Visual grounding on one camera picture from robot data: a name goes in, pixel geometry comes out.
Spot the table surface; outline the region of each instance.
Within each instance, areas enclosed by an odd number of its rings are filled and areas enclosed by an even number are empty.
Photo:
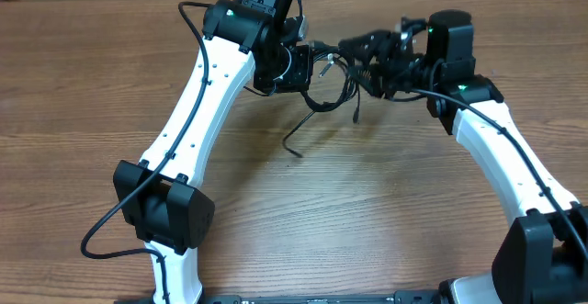
[[[79,242],[117,201],[112,173],[167,121],[196,58],[180,0],[0,4],[0,302],[108,303],[153,289],[149,258],[92,261]],[[560,182],[588,200],[588,0],[304,0],[336,43],[402,14],[474,16],[477,72],[506,96]],[[202,10],[190,11],[197,24]],[[424,37],[417,37],[424,47]],[[311,94],[333,100],[341,75]],[[300,95],[239,95],[201,190],[211,294],[390,293],[490,269],[507,225],[479,167],[424,102],[363,98],[312,118]],[[141,246],[115,216],[95,252]]]

